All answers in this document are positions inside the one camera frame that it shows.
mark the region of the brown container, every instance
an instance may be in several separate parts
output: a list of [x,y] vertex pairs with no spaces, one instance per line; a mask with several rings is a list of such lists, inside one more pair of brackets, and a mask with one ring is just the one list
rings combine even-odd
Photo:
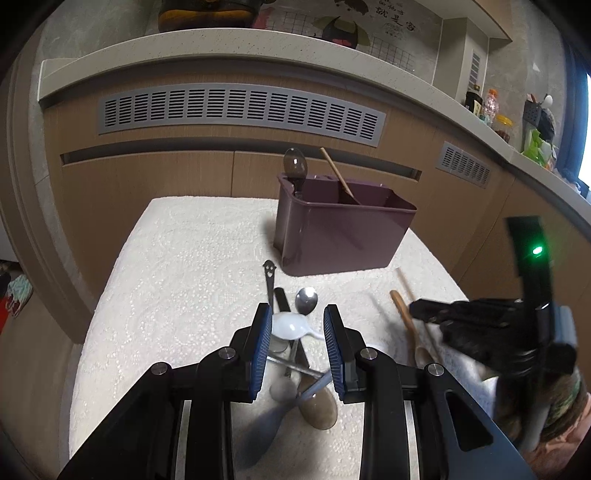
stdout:
[[347,180],[357,205],[335,177],[308,176],[301,200],[285,174],[278,178],[273,244],[294,277],[387,267],[417,212],[375,183]]

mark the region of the ventilation grille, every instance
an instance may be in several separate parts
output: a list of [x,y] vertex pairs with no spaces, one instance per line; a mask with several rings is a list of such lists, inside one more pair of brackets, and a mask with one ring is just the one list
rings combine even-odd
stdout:
[[484,162],[475,159],[448,142],[443,144],[437,168],[482,188],[486,188],[491,175],[491,170]]
[[470,77],[468,78],[468,86],[474,88],[478,83],[478,73],[480,72],[480,57],[474,50],[472,50],[472,65],[470,66]]
[[282,128],[377,146],[383,112],[315,93],[240,83],[133,90],[99,100],[99,133],[154,125]]

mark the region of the white tablecloth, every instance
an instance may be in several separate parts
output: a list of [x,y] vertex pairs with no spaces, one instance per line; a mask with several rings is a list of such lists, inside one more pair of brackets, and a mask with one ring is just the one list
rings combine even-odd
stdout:
[[[312,327],[322,331],[322,311],[336,303],[346,326],[400,363],[407,361],[405,330],[389,291],[395,288],[403,297],[405,292],[395,267],[402,268],[417,297],[465,299],[410,230],[387,268],[289,277],[272,247],[276,209],[276,200],[264,199],[169,197],[150,203],[115,263],[86,336],[72,400],[70,455],[150,365],[199,362],[249,325],[258,303],[267,301],[262,264],[268,258],[278,265],[275,286],[285,289],[292,308],[299,288],[318,291]],[[305,337],[302,344],[310,366],[327,370],[324,343]],[[475,363],[442,346],[439,351],[446,368],[490,412],[491,395]],[[268,388],[283,371],[267,362],[256,402],[233,405],[235,439],[274,405]],[[363,405],[337,403],[339,419],[325,432],[292,410],[269,451],[250,471],[237,472],[238,478],[358,479]]]

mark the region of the cabinet door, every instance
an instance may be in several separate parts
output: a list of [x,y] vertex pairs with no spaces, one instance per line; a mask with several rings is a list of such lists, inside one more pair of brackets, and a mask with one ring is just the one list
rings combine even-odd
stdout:
[[153,152],[61,168],[62,224],[76,264],[98,298],[150,201],[167,196],[230,196],[233,152]]
[[[308,174],[335,176],[326,160],[308,158]],[[336,163],[341,175],[347,179],[357,179],[383,183],[395,192],[405,188],[413,188],[417,182],[371,168],[357,167],[344,163]],[[250,198],[279,198],[279,182],[277,176],[283,172],[283,155],[271,153],[234,153],[234,172],[232,174],[232,196]]]

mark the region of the wooden spoon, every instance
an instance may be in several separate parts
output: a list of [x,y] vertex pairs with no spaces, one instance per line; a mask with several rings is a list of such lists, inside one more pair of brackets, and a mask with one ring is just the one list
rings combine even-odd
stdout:
[[400,293],[396,290],[390,290],[390,296],[392,297],[392,300],[402,317],[404,326],[409,333],[410,353],[413,353],[414,351],[414,356],[411,355],[411,358],[414,360],[414,366],[423,368],[425,365],[433,363],[435,360],[431,353],[429,353],[429,350],[423,345],[423,341],[418,335],[417,328],[414,326],[413,318],[410,316],[408,307],[404,303]]

